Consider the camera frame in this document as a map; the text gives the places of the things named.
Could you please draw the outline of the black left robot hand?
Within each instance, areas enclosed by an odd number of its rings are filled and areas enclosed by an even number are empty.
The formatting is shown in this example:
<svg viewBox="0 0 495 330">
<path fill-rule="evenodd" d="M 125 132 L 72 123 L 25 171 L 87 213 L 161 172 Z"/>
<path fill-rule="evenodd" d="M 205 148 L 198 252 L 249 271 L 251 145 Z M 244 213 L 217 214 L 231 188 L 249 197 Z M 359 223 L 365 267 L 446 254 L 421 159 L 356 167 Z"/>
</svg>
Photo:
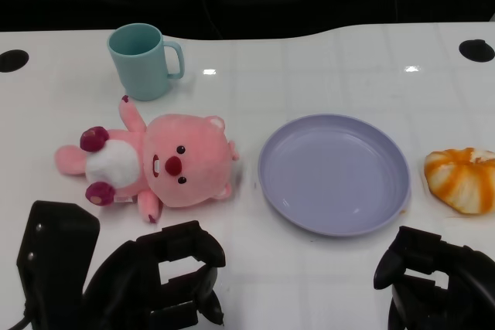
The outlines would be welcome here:
<svg viewBox="0 0 495 330">
<path fill-rule="evenodd" d="M 195 272 L 162 283 L 159 264 L 192 257 Z M 226 264 L 218 241 L 194 220 L 128 241 L 98 268 L 83 296 L 81 329 L 183 329 L 198 316 L 222 325 L 213 286 Z"/>
</svg>

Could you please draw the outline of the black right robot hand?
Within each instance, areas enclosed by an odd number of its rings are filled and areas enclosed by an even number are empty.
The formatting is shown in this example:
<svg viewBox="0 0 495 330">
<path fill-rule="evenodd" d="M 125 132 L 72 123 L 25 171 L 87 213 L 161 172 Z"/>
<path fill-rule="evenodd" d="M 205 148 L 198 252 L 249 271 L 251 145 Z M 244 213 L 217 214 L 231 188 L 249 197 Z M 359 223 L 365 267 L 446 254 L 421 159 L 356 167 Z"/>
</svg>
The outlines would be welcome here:
<svg viewBox="0 0 495 330">
<path fill-rule="evenodd" d="M 374 288 L 386 287 L 389 329 L 494 327 L 493 260 L 440 235 L 402 226 L 374 274 Z"/>
</svg>

